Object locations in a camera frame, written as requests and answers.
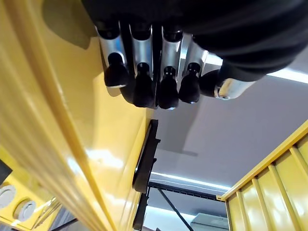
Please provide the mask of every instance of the fluorescent light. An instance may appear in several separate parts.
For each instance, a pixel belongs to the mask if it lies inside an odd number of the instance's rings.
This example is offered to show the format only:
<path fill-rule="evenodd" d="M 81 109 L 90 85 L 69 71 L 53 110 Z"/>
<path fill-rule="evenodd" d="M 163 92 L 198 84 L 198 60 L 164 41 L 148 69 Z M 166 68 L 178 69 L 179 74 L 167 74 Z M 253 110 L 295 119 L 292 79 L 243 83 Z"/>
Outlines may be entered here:
<path fill-rule="evenodd" d="M 282 69 L 280 71 L 276 71 L 274 73 L 269 74 L 269 76 L 279 77 L 279 78 L 285 78 L 293 81 L 298 81 L 302 83 L 308 84 L 308 75 L 294 71 L 289 68 Z"/>
<path fill-rule="evenodd" d="M 166 215 L 175 215 L 177 216 L 176 212 L 171 211 L 171 210 L 167 210 L 167 209 L 163 209 L 163 208 L 157 208 L 157 207 L 152 207 L 152 206 L 147 206 L 146 210 L 151 210 L 151 211 L 155 211 L 158 212 L 160 214 L 166 214 Z M 191 219 L 193 220 L 196 216 L 194 215 L 190 215 L 190 214 L 186 214 L 186 213 L 180 213 L 185 219 Z"/>
<path fill-rule="evenodd" d="M 227 187 L 227 186 L 223 186 L 223 185 L 219 185 L 219 184 L 212 184 L 212 183 L 208 183 L 208 182 L 204 182 L 204 181 L 193 180 L 193 179 L 184 178 L 184 177 L 177 177 L 177 176 L 172 176 L 172 175 L 158 173 L 158 172 L 152 172 L 151 175 L 167 177 L 167 178 L 171 178 L 171 179 L 175 179 L 175 180 L 182 180 L 182 181 L 186 181 L 186 182 L 190 182 L 190 183 L 194 183 L 194 184 L 205 185 L 205 186 L 218 188 L 218 189 L 224 189 L 224 190 L 230 190 L 231 189 L 231 187 Z"/>
<path fill-rule="evenodd" d="M 214 54 L 208 54 L 208 56 L 205 60 L 205 63 L 221 66 L 222 65 L 222 59 L 219 58 L 218 56 L 214 55 Z"/>
<path fill-rule="evenodd" d="M 181 57 L 181 59 L 185 59 L 186 54 L 184 52 L 183 53 L 181 52 L 180 57 Z M 222 65 L 222 59 L 219 58 L 218 56 L 214 55 L 214 54 L 208 54 L 208 56 L 205 60 L 205 63 L 221 66 Z M 268 75 L 308 84 L 308 74 L 297 72 L 297 71 L 294 71 L 290 68 L 285 68 L 285 69 L 282 69 L 280 71 L 270 73 Z"/>

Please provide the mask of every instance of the black metal bar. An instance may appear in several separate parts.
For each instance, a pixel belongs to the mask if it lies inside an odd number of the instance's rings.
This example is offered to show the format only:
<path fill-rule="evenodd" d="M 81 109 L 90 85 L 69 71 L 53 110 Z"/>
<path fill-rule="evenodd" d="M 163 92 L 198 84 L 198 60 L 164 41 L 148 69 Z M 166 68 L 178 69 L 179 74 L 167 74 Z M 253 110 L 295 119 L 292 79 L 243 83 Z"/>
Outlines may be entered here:
<path fill-rule="evenodd" d="M 77 218 L 74 218 L 74 219 L 70 220 L 69 222 L 67 222 L 67 223 L 65 223 L 65 224 L 63 224 L 63 225 L 60 225 L 59 227 L 57 227 L 57 228 L 55 228 L 55 229 L 53 229 L 53 230 L 51 230 L 51 231 L 59 231 L 59 230 L 62 230 L 62 229 L 64 229 L 64 228 L 66 228 L 67 226 L 70 226 L 71 224 L 74 224 L 74 223 L 77 222 L 77 221 L 78 221 L 78 219 L 77 219 Z"/>
<path fill-rule="evenodd" d="M 204 198 L 204 199 L 208 199 L 208 200 L 213 200 L 213 201 L 220 201 L 220 200 L 217 200 L 216 196 L 213 195 L 213 194 L 209 194 L 209 193 L 205 193 L 205 192 L 201 193 L 201 192 L 198 192 L 198 191 L 183 189 L 183 188 L 179 188 L 179 187 L 175 187 L 175 186 L 171 186 L 171 185 L 166 185 L 166 184 L 149 182 L 149 187 L 150 188 L 156 188 L 156 189 L 162 189 L 162 190 L 166 190 L 166 191 L 170 191 L 170 192 L 174 192 L 174 193 L 189 195 L 189 196 L 196 196 L 196 197 L 200 197 L 200 198 Z"/>
<path fill-rule="evenodd" d="M 168 204 L 171 206 L 171 208 L 177 213 L 177 215 L 179 216 L 179 218 L 183 221 L 183 223 L 186 225 L 186 227 L 190 230 L 193 231 L 192 227 L 187 223 L 187 221 L 184 219 L 184 217 L 182 217 L 182 215 L 180 214 L 180 212 L 177 210 L 177 208 L 175 208 L 175 206 L 172 204 L 172 202 L 169 200 L 169 198 L 164 194 L 164 192 L 161 189 L 158 189 L 158 191 L 160 192 L 160 194 L 164 197 L 164 199 L 168 202 Z"/>

